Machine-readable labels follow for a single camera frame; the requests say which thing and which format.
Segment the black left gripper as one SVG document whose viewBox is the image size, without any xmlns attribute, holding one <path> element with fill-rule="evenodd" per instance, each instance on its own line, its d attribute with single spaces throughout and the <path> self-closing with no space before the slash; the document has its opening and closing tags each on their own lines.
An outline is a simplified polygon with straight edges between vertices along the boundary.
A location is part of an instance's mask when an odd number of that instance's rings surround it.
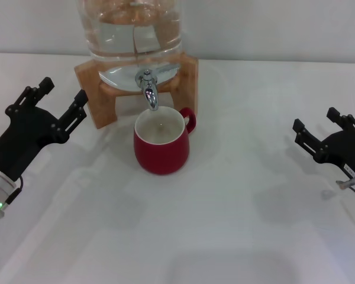
<svg viewBox="0 0 355 284">
<path fill-rule="evenodd" d="M 87 116 L 84 106 L 88 97 L 83 89 L 59 119 L 36 107 L 53 89 L 52 79 L 45 77 L 38 87 L 27 86 L 15 103 L 5 110 L 11 122 L 0 136 L 0 172 L 13 181 L 20 178 L 43 147 L 67 142 L 72 131 Z"/>
</svg>

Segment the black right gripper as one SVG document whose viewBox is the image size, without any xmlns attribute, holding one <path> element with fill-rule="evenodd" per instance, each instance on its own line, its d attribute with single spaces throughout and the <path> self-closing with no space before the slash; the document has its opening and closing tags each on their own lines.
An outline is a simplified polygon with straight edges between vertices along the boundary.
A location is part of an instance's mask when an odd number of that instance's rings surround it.
<svg viewBox="0 0 355 284">
<path fill-rule="evenodd" d="M 292 127 L 296 132 L 295 143 L 307 151 L 317 163 L 333 164 L 348 177 L 355 178 L 355 119 L 352 115 L 341 115 L 334 107 L 328 109 L 327 118 L 337 124 L 341 131 L 332 133 L 320 142 L 297 118 Z"/>
</svg>

